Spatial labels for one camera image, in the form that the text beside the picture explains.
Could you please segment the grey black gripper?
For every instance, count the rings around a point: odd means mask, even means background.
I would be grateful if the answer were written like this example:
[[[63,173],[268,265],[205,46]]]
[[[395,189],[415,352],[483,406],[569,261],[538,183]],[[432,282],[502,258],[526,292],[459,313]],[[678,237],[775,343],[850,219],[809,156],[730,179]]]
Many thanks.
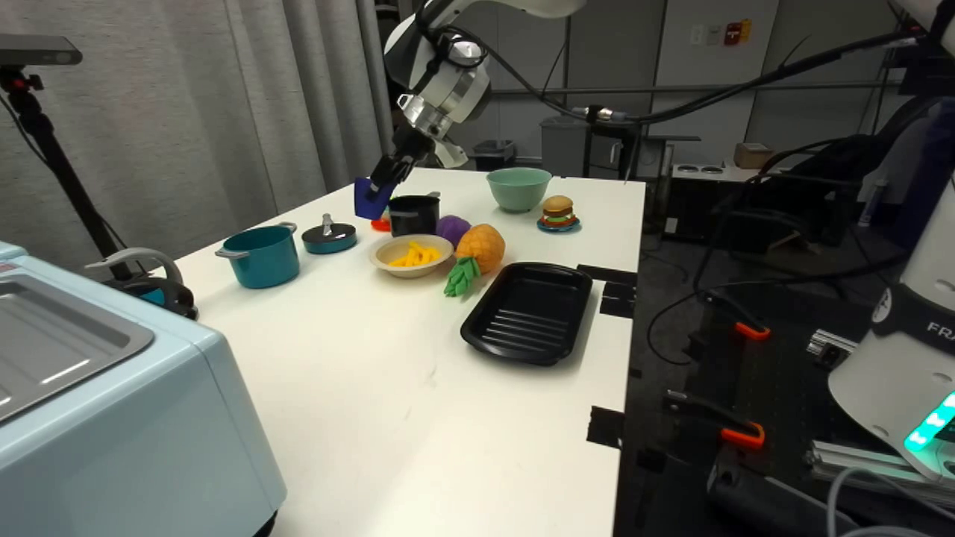
[[[432,107],[424,97],[402,94],[398,112],[407,119],[407,134],[398,143],[398,156],[383,156],[371,173],[371,195],[390,195],[408,173],[413,161],[432,156],[441,167],[462,167],[468,161],[465,149],[456,146],[447,133],[453,119]]]

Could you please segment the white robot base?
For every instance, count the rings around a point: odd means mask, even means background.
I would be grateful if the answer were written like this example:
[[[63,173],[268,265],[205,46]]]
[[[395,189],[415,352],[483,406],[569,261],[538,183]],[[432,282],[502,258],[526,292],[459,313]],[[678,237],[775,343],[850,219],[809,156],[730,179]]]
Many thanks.
[[[955,179],[868,335],[829,374],[839,409],[930,485],[955,480]]]

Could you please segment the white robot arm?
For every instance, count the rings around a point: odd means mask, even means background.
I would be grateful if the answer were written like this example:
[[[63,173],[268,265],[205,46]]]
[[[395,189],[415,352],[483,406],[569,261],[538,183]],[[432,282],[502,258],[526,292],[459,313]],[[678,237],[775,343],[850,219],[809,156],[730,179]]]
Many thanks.
[[[387,198],[426,156],[445,167],[468,161],[450,133],[487,103],[490,48],[468,36],[456,19],[477,4],[509,7],[533,19],[569,19],[587,0],[424,0],[415,15],[399,22],[386,39],[386,76],[399,86],[398,112],[407,133],[371,173],[368,200]]]

